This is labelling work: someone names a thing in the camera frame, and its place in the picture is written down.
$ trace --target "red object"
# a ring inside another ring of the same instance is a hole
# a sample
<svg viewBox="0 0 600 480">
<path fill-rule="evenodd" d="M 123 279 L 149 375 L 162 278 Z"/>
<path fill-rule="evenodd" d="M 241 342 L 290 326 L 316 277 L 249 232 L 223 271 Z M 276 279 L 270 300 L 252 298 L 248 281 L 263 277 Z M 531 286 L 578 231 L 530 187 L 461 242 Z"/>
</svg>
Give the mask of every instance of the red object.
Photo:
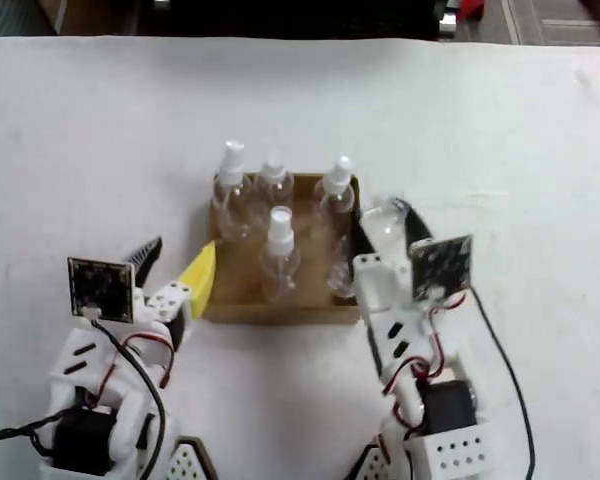
<svg viewBox="0 0 600 480">
<path fill-rule="evenodd" d="M 471 17 L 476 20 L 482 20 L 482 15 L 484 15 L 484 2 L 485 0 L 462 0 L 458 18 Z"/>
</svg>

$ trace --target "red wire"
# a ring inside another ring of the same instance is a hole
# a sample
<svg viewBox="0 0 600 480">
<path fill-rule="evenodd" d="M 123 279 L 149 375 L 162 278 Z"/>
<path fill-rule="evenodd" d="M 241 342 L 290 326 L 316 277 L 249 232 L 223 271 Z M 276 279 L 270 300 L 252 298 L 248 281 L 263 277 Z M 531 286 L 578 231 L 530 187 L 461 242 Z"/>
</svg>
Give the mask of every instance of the red wire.
<svg viewBox="0 0 600 480">
<path fill-rule="evenodd" d="M 166 338 L 164 338 L 160 335 L 154 335 L 152 333 L 134 333 L 133 335 L 129 335 L 124 340 L 124 342 L 122 342 L 122 346 L 126 347 L 127 344 L 129 343 L 129 340 L 132 340 L 134 338 L 144 338 L 146 340 L 154 340 L 158 343 L 165 345 L 169 349 L 169 353 L 171 354 L 169 356 L 169 364 L 167 365 L 164 375 L 162 376 L 162 380 L 160 381 L 160 388 L 166 387 L 167 383 L 169 382 L 169 377 L 171 375 L 171 369 L 173 368 L 173 360 L 174 360 L 174 357 L 176 354 L 173 349 L 173 345 L 171 345 L 171 342 L 169 342 Z"/>
<path fill-rule="evenodd" d="M 436 326 L 433 323 L 433 314 L 438 311 L 437 308 L 432 308 L 429 310 L 427 314 L 427 318 L 429 318 L 429 323 L 431 324 L 431 330 L 433 330 L 433 341 L 436 344 L 436 348 L 438 349 L 438 368 L 435 372 L 429 373 L 429 378 L 439 377 L 442 371 L 444 370 L 444 350 L 442 350 L 442 343 L 440 342 L 440 335 L 438 334 L 438 330 L 436 330 Z"/>
<path fill-rule="evenodd" d="M 167 365 L 167 368 L 165 369 L 164 375 L 162 376 L 162 380 L 160 380 L 160 388 L 166 387 L 167 383 L 169 382 L 169 377 L 171 375 L 171 369 L 173 367 L 173 360 L 175 357 L 175 351 L 173 350 L 173 346 L 166 338 L 161 337 L 160 335 L 154 335 L 151 333 L 134 333 L 133 335 L 129 335 L 127 338 L 125 338 L 124 342 L 122 342 L 122 346 L 126 347 L 127 344 L 129 343 L 129 340 L 132 340 L 134 338 L 144 338 L 146 340 L 153 340 L 153 341 L 156 341 L 163 345 L 166 345 L 167 348 L 169 348 L 169 352 L 171 353 L 171 355 L 169 357 L 169 364 Z M 115 370 L 115 367 L 116 367 L 116 365 L 115 365 L 115 358 L 114 358 L 113 362 L 111 363 L 111 366 L 109 367 L 109 370 L 107 370 L 107 373 L 105 374 L 105 376 L 102 379 L 102 382 L 100 383 L 100 388 L 98 389 L 98 399 L 102 396 L 102 393 L 104 392 L 107 382 L 109 381 L 111 374 Z"/>
<path fill-rule="evenodd" d="M 429 323 L 431 324 L 431 330 L 433 331 L 433 341 L 435 342 L 436 348 L 438 350 L 438 361 L 439 361 L 438 368 L 436 369 L 435 372 L 429 374 L 429 378 L 439 377 L 442 374 L 442 371 L 444 370 L 444 364 L 445 364 L 444 350 L 442 349 L 442 342 L 440 341 L 440 335 L 438 334 L 438 330 L 436 330 L 436 326 L 433 323 L 433 316 L 439 310 L 453 310 L 454 308 L 458 308 L 460 305 L 462 305 L 464 303 L 466 298 L 467 298 L 467 294 L 463 293 L 462 296 L 458 300 L 453 302 L 451 305 L 442 305 L 440 307 L 432 307 L 431 309 L 429 309 L 429 312 L 427 313 L 427 317 L 429 318 Z"/>
<path fill-rule="evenodd" d="M 452 303 L 451 305 L 442 306 L 441 308 L 443 310 L 453 310 L 454 308 L 458 308 L 460 305 L 462 305 L 466 298 L 467 298 L 467 294 L 463 293 L 462 296 L 458 300 L 456 300 L 454 303 Z"/>
<path fill-rule="evenodd" d="M 415 376 L 420 377 L 420 378 L 426 378 L 426 373 L 424 373 L 424 372 L 428 372 L 429 369 L 431 368 L 431 366 L 429 365 L 429 362 L 427 362 L 426 359 L 424 359 L 423 357 L 420 357 L 418 355 L 408 357 L 400 364 L 400 366 L 394 372 L 394 374 L 391 375 L 391 378 L 389 379 L 389 381 L 387 382 L 385 387 L 382 389 L 382 395 L 384 395 L 386 397 L 387 395 L 389 395 L 389 393 L 391 393 L 391 391 L 393 390 L 393 387 L 395 386 L 395 382 L 398 378 L 398 375 L 400 375 L 400 372 L 402 372 L 402 369 L 414 361 L 419 362 L 421 365 L 424 365 L 426 367 L 426 370 L 424 370 L 422 372 L 414 372 Z"/>
<path fill-rule="evenodd" d="M 384 457 L 384 461 L 387 462 L 388 465 L 391 465 L 391 457 L 389 456 L 389 451 L 387 450 L 387 446 L 384 443 L 384 438 L 381 433 L 376 435 L 376 442 L 378 443 L 378 447 L 380 447 L 380 452 Z"/>
<path fill-rule="evenodd" d="M 420 427 L 422 427 L 422 423 L 420 423 L 420 425 L 417 425 L 414 427 L 412 425 L 409 425 L 407 423 L 407 421 L 404 418 L 402 418 L 402 415 L 400 414 L 400 405 L 398 404 L 397 401 L 393 404 L 391 413 L 393 413 L 393 416 L 398 421 L 398 423 L 400 425 L 402 425 L 404 428 L 406 428 L 407 430 L 413 431 L 413 430 L 418 430 Z"/>
</svg>

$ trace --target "electrical wire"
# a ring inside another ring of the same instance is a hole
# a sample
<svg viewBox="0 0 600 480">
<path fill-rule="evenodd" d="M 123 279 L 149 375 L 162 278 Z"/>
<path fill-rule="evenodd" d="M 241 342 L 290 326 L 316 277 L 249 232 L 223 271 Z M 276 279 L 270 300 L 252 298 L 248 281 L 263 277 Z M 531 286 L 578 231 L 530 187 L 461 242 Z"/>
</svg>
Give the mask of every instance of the electrical wire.
<svg viewBox="0 0 600 480">
<path fill-rule="evenodd" d="M 158 393 L 158 390 L 156 389 L 155 385 L 153 384 L 153 381 L 151 380 L 151 378 L 149 378 L 149 375 L 147 374 L 147 372 L 138 363 L 138 360 L 136 360 L 136 358 L 127 350 L 127 347 L 123 347 L 122 344 L 118 341 L 118 339 L 109 330 L 107 330 L 105 327 L 100 325 L 96 320 L 91 320 L 91 325 L 96 330 L 100 330 L 102 333 L 104 333 L 106 335 L 106 337 L 109 339 L 109 341 L 113 344 L 113 346 L 116 347 L 116 350 L 120 353 L 120 355 L 122 355 L 122 357 L 127 362 L 129 362 L 129 364 L 131 364 L 131 366 L 134 368 L 134 370 L 136 372 L 138 372 L 140 377 L 142 377 L 142 381 L 145 383 L 145 385 L 149 389 L 149 393 L 151 393 L 151 396 L 153 397 L 153 400 L 155 401 L 156 406 L 158 407 L 158 417 L 159 417 L 160 423 L 158 426 L 158 437 L 156 439 L 156 445 L 153 448 L 153 452 L 151 453 L 151 457 L 149 458 L 149 461 L 147 462 L 147 466 L 145 467 L 145 469 L 142 472 L 142 475 L 140 476 L 140 479 L 139 479 L 139 480 L 148 480 L 149 476 L 151 475 L 151 472 L 153 472 L 156 462 L 158 461 L 158 456 L 160 455 L 160 450 L 162 448 L 162 442 L 164 441 L 164 431 L 165 431 L 167 414 L 164 410 L 164 405 L 162 404 L 162 399 L 160 398 L 160 394 Z"/>
<path fill-rule="evenodd" d="M 420 425 L 416 425 L 415 427 L 413 425 L 409 425 L 407 423 L 407 421 L 404 419 L 404 417 L 402 416 L 402 414 L 400 413 L 400 404 L 398 403 L 398 401 L 396 400 L 396 402 L 393 404 L 393 408 L 391 409 L 391 414 L 393 415 L 393 417 L 396 419 L 396 421 L 402 425 L 404 428 L 406 428 L 407 430 L 409 430 L 411 433 L 420 430 L 422 428 L 422 425 L 424 423 L 424 419 L 422 420 L 422 422 L 420 423 Z"/>
<path fill-rule="evenodd" d="M 387 462 L 387 465 L 391 465 L 391 457 L 389 456 L 389 451 L 387 450 L 387 446 L 384 443 L 384 437 L 381 433 L 376 435 L 376 443 L 378 444 L 378 448 L 380 448 L 380 453 L 384 457 L 384 461 Z"/>
<path fill-rule="evenodd" d="M 129 335 L 127 338 L 124 339 L 124 341 L 122 342 L 122 346 L 123 347 L 127 347 L 129 341 L 133 340 L 134 338 L 143 338 L 145 340 L 153 340 L 156 341 L 158 343 L 161 343 L 163 345 L 165 345 L 168 349 L 169 349 L 169 364 L 165 367 L 165 373 L 162 376 L 162 380 L 160 380 L 160 388 L 164 388 L 167 386 L 167 383 L 169 382 L 169 378 L 171 377 L 171 369 L 173 368 L 173 361 L 174 361 L 174 357 L 175 357 L 175 350 L 173 349 L 173 345 L 171 344 L 171 342 L 169 342 L 169 340 L 167 340 L 165 337 L 161 336 L 161 335 L 157 335 L 157 334 L 153 334 L 153 333 L 134 333 L 133 335 Z M 107 373 L 105 374 L 104 378 L 102 379 L 102 382 L 100 382 L 100 387 L 98 388 L 98 394 L 97 397 L 100 398 L 102 396 L 102 393 L 104 392 L 104 389 L 107 385 L 107 382 L 109 381 L 109 378 L 111 377 L 111 374 L 113 373 L 113 371 L 115 370 L 115 359 L 113 362 L 111 362 L 111 366 L 109 367 L 109 370 L 107 370 Z"/>
<path fill-rule="evenodd" d="M 455 302 L 452 302 L 449 305 L 440 305 L 440 306 L 431 307 L 429 309 L 429 311 L 427 312 L 427 318 L 429 319 L 429 323 L 431 324 L 431 330 L 433 332 L 433 341 L 436 345 L 436 349 L 438 350 L 438 368 L 436 369 L 435 372 L 429 373 L 429 375 L 428 375 L 429 378 L 439 377 L 442 374 L 442 372 L 444 370 L 444 365 L 445 365 L 444 350 L 442 349 L 442 342 L 440 341 L 440 334 L 438 333 L 438 330 L 436 329 L 436 326 L 433 323 L 433 316 L 436 313 L 438 313 L 440 310 L 448 311 L 448 310 L 454 310 L 454 309 L 458 308 L 460 305 L 462 305 L 464 303 L 466 298 L 467 298 L 467 294 L 463 293 L 462 296 Z"/>
<path fill-rule="evenodd" d="M 436 349 L 438 350 L 438 368 L 433 373 L 429 373 L 429 378 L 437 378 L 442 374 L 444 370 L 445 358 L 444 358 L 444 350 L 442 349 L 442 342 L 440 342 L 440 334 L 436 329 L 435 324 L 433 323 L 433 315 L 438 311 L 436 307 L 429 309 L 427 313 L 427 318 L 429 319 L 429 323 L 431 324 L 431 330 L 433 332 L 433 342 L 436 345 Z"/>
<path fill-rule="evenodd" d="M 426 378 L 427 373 L 431 369 L 431 366 L 429 365 L 429 362 L 424 357 L 420 357 L 418 355 L 414 355 L 414 356 L 408 357 L 408 358 L 406 358 L 400 364 L 400 366 L 394 372 L 394 374 L 391 375 L 391 378 L 389 379 L 389 381 L 387 382 L 387 384 L 382 389 L 382 395 L 384 395 L 386 397 L 387 395 L 389 395 L 393 391 L 393 388 L 395 387 L 395 384 L 396 384 L 396 382 L 398 380 L 398 376 L 400 375 L 400 373 L 402 372 L 402 370 L 407 365 L 409 365 L 412 362 L 418 362 L 422 367 L 424 367 L 423 370 L 421 370 L 419 372 L 414 369 L 414 375 L 415 375 L 415 377 L 416 378 Z"/>
<path fill-rule="evenodd" d="M 513 366 L 509 361 L 509 357 L 504 351 L 504 348 L 500 344 L 500 340 L 496 336 L 496 332 L 489 321 L 489 317 L 487 316 L 487 312 L 484 309 L 484 305 L 482 304 L 482 300 L 478 295 L 478 292 L 474 287 L 471 287 L 471 293 L 473 293 L 473 297 L 476 299 L 476 303 L 478 304 L 478 309 L 480 310 L 480 314 L 482 315 L 482 319 L 484 320 L 485 325 L 487 326 L 487 330 L 489 330 L 489 334 L 493 339 L 493 343 L 495 343 L 496 348 L 500 352 L 500 356 L 504 361 L 507 370 L 509 371 L 509 376 L 511 377 L 511 381 L 513 382 L 513 386 L 516 389 L 516 394 L 518 395 L 518 402 L 520 403 L 520 410 L 522 410 L 522 419 L 524 420 L 524 428 L 527 432 L 527 443 L 529 444 L 529 468 L 527 469 L 526 480 L 531 480 L 533 476 L 533 472 L 536 468 L 536 450 L 533 442 L 533 432 L 531 431 L 531 422 L 529 421 L 529 413 L 527 412 L 527 405 L 524 401 L 524 397 L 522 396 L 522 389 L 520 388 L 520 384 L 518 383 L 518 379 L 516 377 L 515 372 L 513 371 Z"/>
<path fill-rule="evenodd" d="M 0 430 L 0 441 L 7 440 L 9 438 L 15 437 L 28 437 L 31 445 L 42 457 L 50 457 L 53 454 L 53 450 L 46 448 L 40 442 L 40 437 L 38 436 L 39 428 L 44 427 L 48 423 L 57 422 L 62 419 L 64 416 L 68 415 L 72 412 L 77 412 L 82 409 L 82 405 L 74 405 L 70 408 L 65 408 L 64 410 L 60 410 L 53 415 L 49 415 L 41 420 L 36 420 L 35 422 L 28 423 L 18 428 L 3 428 Z"/>
</svg>

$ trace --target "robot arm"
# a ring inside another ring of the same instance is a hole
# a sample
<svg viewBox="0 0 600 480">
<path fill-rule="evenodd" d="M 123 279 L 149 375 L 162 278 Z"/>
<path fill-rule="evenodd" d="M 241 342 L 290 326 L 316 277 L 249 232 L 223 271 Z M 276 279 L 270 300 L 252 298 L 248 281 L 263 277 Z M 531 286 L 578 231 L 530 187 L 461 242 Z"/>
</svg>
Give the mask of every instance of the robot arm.
<svg viewBox="0 0 600 480">
<path fill-rule="evenodd" d="M 366 252 L 352 261 L 354 288 L 383 394 L 394 396 L 395 404 L 378 450 L 369 450 L 349 478 L 375 478 L 381 468 L 394 480 L 479 475 L 492 468 L 485 416 L 478 411 L 471 362 L 447 328 L 453 319 L 445 318 L 470 286 L 471 238 L 435 242 L 405 205 L 394 203 L 407 209 L 402 248 L 374 248 L 381 242 L 365 231 L 364 218 L 353 235 L 354 242 L 367 236 Z M 372 224 L 367 221 L 367 230 Z"/>
<path fill-rule="evenodd" d="M 168 383 L 193 292 L 179 281 L 150 298 L 140 288 L 161 245 L 160 239 L 149 242 L 124 263 L 69 259 L 71 305 L 80 326 L 51 369 L 48 416 L 0 431 L 0 440 L 30 437 L 45 458 L 42 478 L 163 480 L 176 445 L 176 451 L 189 448 L 178 440 L 158 388 Z M 198 457 L 200 442 L 190 444 Z M 214 478 L 205 459 L 186 455 L 211 472 L 198 470 L 197 478 Z"/>
</svg>

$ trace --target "white tablecloth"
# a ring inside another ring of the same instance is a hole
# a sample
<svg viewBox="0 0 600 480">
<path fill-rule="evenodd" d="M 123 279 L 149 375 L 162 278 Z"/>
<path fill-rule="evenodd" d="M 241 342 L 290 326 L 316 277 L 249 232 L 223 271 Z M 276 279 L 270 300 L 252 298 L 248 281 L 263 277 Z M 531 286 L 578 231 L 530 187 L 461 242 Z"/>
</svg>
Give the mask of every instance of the white tablecloth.
<svg viewBox="0 0 600 480">
<path fill-rule="evenodd" d="M 0 428 L 44 413 L 74 320 L 66 257 L 161 234 L 149 288 L 205 237 L 229 137 L 256 169 L 338 154 L 366 197 L 404 192 L 440 236 L 472 232 L 475 283 L 514 363 L 536 478 L 600 479 L 600 49 L 383 40 L 0 38 Z M 500 469 L 527 466 L 511 382 L 472 303 Z M 196 325 L 169 406 L 222 479 L 339 479 L 375 433 L 364 329 Z M 34 478 L 24 439 L 0 478 Z"/>
</svg>

